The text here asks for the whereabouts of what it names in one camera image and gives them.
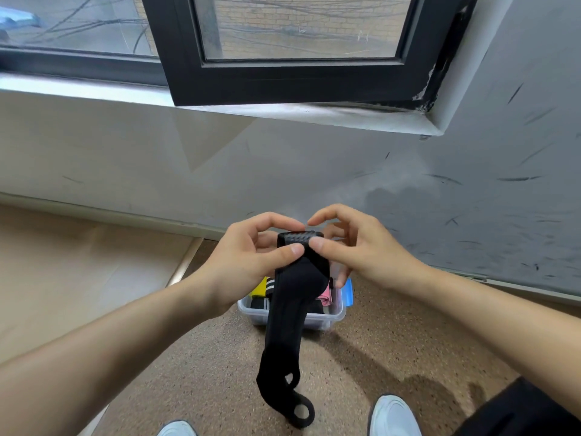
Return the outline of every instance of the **pink fabric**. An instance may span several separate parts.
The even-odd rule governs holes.
[[[329,285],[327,285],[327,289],[325,289],[325,292],[319,295],[318,299],[321,300],[321,304],[323,305],[323,307],[330,306],[332,300],[330,299]]]

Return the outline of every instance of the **window glass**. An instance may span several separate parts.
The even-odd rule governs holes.
[[[391,58],[411,0],[195,0],[209,60]]]
[[[0,0],[0,45],[157,55],[141,0]]]

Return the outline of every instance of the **clear plastic box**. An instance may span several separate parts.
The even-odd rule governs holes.
[[[330,329],[333,323],[339,322],[345,318],[347,305],[343,302],[343,295],[342,289],[331,289],[331,299],[333,302],[329,306],[330,313],[308,313],[304,320],[305,328],[327,330]],[[242,300],[238,300],[238,310],[240,310],[244,315],[248,315],[252,324],[266,325],[268,321],[268,310],[252,309],[250,305],[250,295],[246,295]]]

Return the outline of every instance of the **window frame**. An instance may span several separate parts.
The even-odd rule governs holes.
[[[0,46],[0,72],[167,87],[156,57]]]
[[[411,0],[394,58],[220,61],[204,57],[193,0],[142,3],[175,105],[200,106],[422,99],[465,1]]]

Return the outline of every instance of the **window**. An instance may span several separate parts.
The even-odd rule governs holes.
[[[475,2],[0,0],[0,71],[168,85],[178,106],[426,109]]]
[[[0,0],[0,70],[167,85],[141,0]]]

